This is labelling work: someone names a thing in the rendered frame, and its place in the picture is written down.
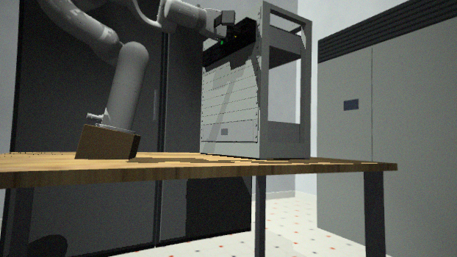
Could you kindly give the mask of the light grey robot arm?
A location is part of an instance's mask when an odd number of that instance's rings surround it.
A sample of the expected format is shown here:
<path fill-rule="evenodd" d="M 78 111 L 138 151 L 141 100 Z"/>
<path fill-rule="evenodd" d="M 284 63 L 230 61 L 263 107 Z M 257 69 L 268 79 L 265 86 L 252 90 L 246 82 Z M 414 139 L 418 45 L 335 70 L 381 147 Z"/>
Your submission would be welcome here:
<path fill-rule="evenodd" d="M 116 67 L 104 115 L 88 113 L 87 119 L 96 120 L 99 123 L 96 126 L 101 128 L 135 134 L 132 125 L 149 55 L 142 44 L 129 42 L 124 45 L 114 30 L 85 13 L 107 1 L 129 8 L 140 23 L 168 34 L 176 31 L 177 24 L 200 31 L 206 12 L 200 4 L 193 6 L 182 0 L 160 0 L 157 20 L 152 21 L 142 14 L 137 0 L 37 0 L 58 27 L 89 45 L 100 59 Z"/>

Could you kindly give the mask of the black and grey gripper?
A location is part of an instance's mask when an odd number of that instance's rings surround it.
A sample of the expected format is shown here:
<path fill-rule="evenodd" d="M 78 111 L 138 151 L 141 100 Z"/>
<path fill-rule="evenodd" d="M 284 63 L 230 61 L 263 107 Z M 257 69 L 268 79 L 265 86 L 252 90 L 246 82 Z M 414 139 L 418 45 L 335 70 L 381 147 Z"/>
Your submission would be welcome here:
<path fill-rule="evenodd" d="M 221 11 L 209 8 L 204 8 L 204 10 L 206 12 L 206 20 L 203 28 L 199 31 L 199 33 L 203 36 L 208 37 L 212 40 L 222 40 L 223 42 L 226 42 L 229 35 L 238 36 L 241 34 L 242 30 L 235 26 L 219 25 L 214 28 L 214 19 L 216 19 L 216 17 L 221 14 Z"/>

